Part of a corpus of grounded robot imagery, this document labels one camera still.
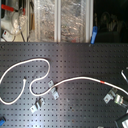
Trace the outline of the silver grey gripper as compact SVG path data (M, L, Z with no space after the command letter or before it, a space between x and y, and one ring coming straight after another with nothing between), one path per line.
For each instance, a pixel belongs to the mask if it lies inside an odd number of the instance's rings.
M114 102L124 108L128 108L128 100L119 94L115 96Z

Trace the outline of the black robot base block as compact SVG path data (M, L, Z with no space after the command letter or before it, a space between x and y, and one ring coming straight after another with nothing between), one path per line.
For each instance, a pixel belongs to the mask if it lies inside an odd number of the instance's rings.
M115 120L115 124L117 128L128 128L128 114Z

